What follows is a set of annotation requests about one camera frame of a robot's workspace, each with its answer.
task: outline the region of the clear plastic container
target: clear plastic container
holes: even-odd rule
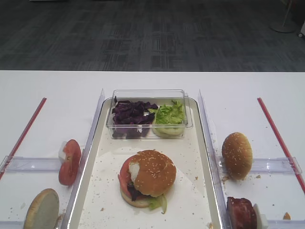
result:
[[[182,138],[185,129],[193,126],[188,95],[180,89],[115,90],[113,91],[111,100],[112,102],[108,111],[106,125],[112,138]],[[141,101],[145,104],[156,104],[158,108],[164,105],[173,106],[173,102],[178,102],[182,104],[184,119],[180,124],[156,124],[155,118],[150,119],[147,124],[133,124],[133,122],[128,124],[115,124],[114,119],[116,119],[116,117],[113,111],[120,101],[130,101],[133,103]],[[150,112],[145,109],[144,116],[149,114]]]

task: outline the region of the sesame seed bun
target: sesame seed bun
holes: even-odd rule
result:
[[[230,134],[223,143],[222,154],[228,174],[236,180],[244,179],[252,167],[252,149],[245,135]]]
[[[144,195],[158,197],[167,192],[176,179],[176,167],[169,157],[155,150],[144,150],[130,161],[140,169],[134,180],[134,187]]]

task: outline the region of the bottom bun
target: bottom bun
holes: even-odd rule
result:
[[[137,199],[135,201],[132,201],[131,198],[129,198],[123,191],[122,189],[120,188],[120,191],[121,191],[121,196],[123,197],[123,199],[129,203],[130,205],[132,206],[135,206],[137,208],[147,208],[149,206],[149,201],[148,201],[148,198],[149,196],[147,197],[144,197],[144,198],[141,198],[141,199]]]

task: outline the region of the bun half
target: bun half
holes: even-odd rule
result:
[[[130,205],[132,206],[135,206],[137,208],[147,208],[149,206],[149,201],[147,201],[147,198],[148,197],[144,197],[144,198],[141,198],[141,199],[137,199],[135,201],[132,201],[131,198],[129,198],[123,191],[122,189],[120,188],[120,191],[121,191],[121,196],[122,198],[127,202],[129,203]]]
[[[252,167],[252,149],[245,135],[230,134],[223,143],[222,154],[228,174],[236,180],[244,179]]]
[[[155,150],[144,150],[133,156],[129,167],[139,165],[134,187],[144,195],[158,197],[167,192],[176,179],[176,167],[169,157]]]

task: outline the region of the red stick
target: red stick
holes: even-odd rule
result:
[[[265,104],[263,103],[263,100],[262,100],[261,98],[257,98],[257,100],[258,100],[258,102],[259,102],[259,104],[260,104],[260,106],[261,106],[261,108],[262,108],[262,110],[263,110],[263,112],[264,112],[266,118],[268,119],[268,122],[269,122],[271,128],[273,129],[273,132],[274,132],[274,134],[275,134],[275,136],[276,136],[276,138],[277,138],[279,144],[281,145],[281,147],[282,147],[282,149],[283,149],[283,151],[284,151],[286,157],[289,158],[289,159],[292,158],[292,157],[291,157],[291,154],[290,154],[290,152],[289,152],[289,150],[288,150],[288,148],[287,148],[287,146],[285,145],[285,143],[284,143],[284,141],[283,141],[283,139],[282,139],[282,137],[281,137],[281,135],[280,135],[280,132],[278,132],[278,130],[277,130],[276,126],[275,126],[275,123],[273,122],[273,120],[272,120],[272,118],[271,118],[271,116],[270,116],[270,114],[269,114],[269,112],[268,112],[268,110],[267,110]],[[294,164],[294,162],[293,162],[292,160],[290,160],[290,162],[291,162],[291,164],[292,164],[292,168],[295,169],[295,164]],[[305,193],[305,182],[304,182],[304,180],[303,180],[301,174],[296,174],[296,173],[295,173],[295,176],[296,176],[296,178],[297,178],[299,184],[301,185],[302,190],[303,190],[304,193]]]
[[[40,110],[42,109],[44,103],[46,102],[47,98],[43,98],[40,102],[40,104],[38,105],[36,111],[34,112],[34,114],[32,115],[32,118],[30,118],[27,126],[24,128],[22,134],[20,135],[18,141],[16,142],[14,148],[12,149],[12,151],[10,152],[10,155],[8,157],[8,160],[5,162],[5,166],[4,166],[4,170],[5,168],[9,165],[10,161],[12,160],[13,156],[15,155],[16,151],[18,150],[19,146],[21,145],[25,135],[27,134],[27,132],[29,131],[30,127],[32,126],[33,122],[35,121],[37,115],[39,114]],[[4,174],[3,172],[0,172],[0,180],[2,178]]]

